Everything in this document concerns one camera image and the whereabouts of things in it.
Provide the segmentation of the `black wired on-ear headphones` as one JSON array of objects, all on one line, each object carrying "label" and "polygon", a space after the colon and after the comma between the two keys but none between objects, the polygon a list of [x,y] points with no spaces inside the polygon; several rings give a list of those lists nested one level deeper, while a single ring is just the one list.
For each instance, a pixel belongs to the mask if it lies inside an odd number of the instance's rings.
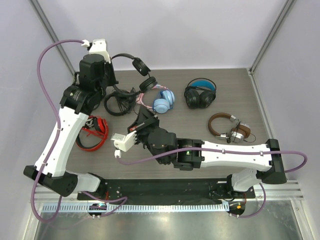
[{"label": "black wired on-ear headphones", "polygon": [[150,90],[152,90],[153,87],[155,87],[158,82],[154,76],[150,75],[150,68],[139,58],[135,57],[129,53],[119,53],[111,57],[111,60],[114,60],[115,58],[127,58],[132,60],[132,65],[135,68],[135,70],[143,77],[147,77],[146,80],[144,80],[140,85],[139,85],[139,91],[134,92],[134,93],[124,93],[122,92],[118,87],[117,87],[117,82],[113,85],[114,90],[122,94],[126,97],[131,97],[131,96],[137,96],[139,94],[144,94]]}]

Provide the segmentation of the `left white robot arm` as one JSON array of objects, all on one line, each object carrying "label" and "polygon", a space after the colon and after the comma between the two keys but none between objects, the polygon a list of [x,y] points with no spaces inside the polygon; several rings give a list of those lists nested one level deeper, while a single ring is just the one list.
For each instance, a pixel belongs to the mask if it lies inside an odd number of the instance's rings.
[{"label": "left white robot arm", "polygon": [[113,65],[106,55],[91,53],[79,62],[79,83],[64,90],[58,116],[49,141],[34,165],[23,174],[40,185],[67,197],[73,192],[88,192],[95,200],[106,195],[102,178],[90,173],[66,171],[76,138],[94,107],[103,99],[108,86],[115,83]]}]

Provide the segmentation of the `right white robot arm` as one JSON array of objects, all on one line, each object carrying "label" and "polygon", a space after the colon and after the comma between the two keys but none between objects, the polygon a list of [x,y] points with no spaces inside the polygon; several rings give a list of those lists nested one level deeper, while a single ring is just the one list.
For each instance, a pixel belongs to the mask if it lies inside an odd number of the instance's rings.
[{"label": "right white robot arm", "polygon": [[127,129],[124,151],[142,144],[160,165],[181,171],[211,167],[238,167],[241,172],[226,178],[225,191],[237,198],[256,184],[281,185],[287,182],[280,144],[268,139],[260,145],[227,145],[207,140],[179,138],[160,127],[159,118],[146,107]]}]

